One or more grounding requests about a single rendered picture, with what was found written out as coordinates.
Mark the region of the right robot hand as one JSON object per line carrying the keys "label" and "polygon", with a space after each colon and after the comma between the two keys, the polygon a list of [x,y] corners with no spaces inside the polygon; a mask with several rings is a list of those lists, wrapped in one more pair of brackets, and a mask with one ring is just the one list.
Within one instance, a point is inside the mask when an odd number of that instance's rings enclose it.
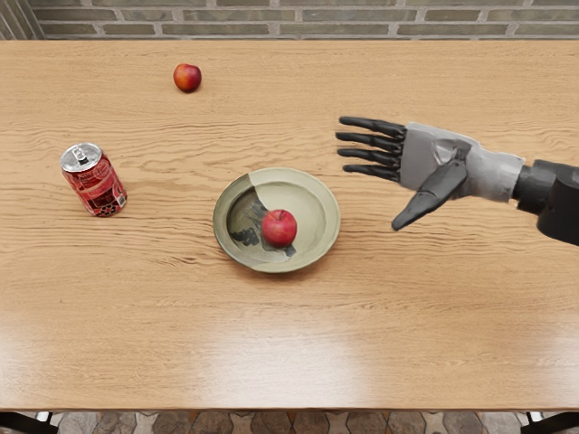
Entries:
{"label": "right robot hand", "polygon": [[392,221],[395,231],[449,200],[475,196],[506,203],[524,167],[519,156],[488,151],[471,137],[437,127],[346,116],[339,123],[367,130],[365,134],[336,133],[341,141],[368,146],[337,150],[340,156],[364,160],[344,165],[345,172],[379,177],[414,192]]}

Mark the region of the red and yellow apple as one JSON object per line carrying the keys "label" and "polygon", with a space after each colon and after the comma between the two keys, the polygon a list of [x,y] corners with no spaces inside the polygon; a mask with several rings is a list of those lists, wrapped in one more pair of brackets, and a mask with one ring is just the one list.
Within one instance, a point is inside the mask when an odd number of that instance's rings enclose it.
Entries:
{"label": "red and yellow apple", "polygon": [[196,91],[202,82],[201,70],[192,64],[180,63],[176,65],[173,72],[175,85],[183,92],[190,93]]}

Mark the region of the deep red apple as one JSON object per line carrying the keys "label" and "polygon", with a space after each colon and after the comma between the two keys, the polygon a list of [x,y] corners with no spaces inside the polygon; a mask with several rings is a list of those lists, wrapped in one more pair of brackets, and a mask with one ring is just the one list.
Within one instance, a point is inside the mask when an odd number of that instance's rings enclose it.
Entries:
{"label": "deep red apple", "polygon": [[274,248],[286,248],[295,239],[298,225],[287,210],[268,211],[261,220],[262,238]]}

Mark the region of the red soda can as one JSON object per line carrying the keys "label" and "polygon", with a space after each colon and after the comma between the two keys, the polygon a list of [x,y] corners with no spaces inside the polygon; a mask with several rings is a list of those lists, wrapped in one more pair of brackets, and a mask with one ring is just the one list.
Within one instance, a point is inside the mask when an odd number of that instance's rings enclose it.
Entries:
{"label": "red soda can", "polygon": [[96,217],[118,213],[127,191],[104,151],[90,142],[67,148],[60,157],[62,174],[86,210]]}

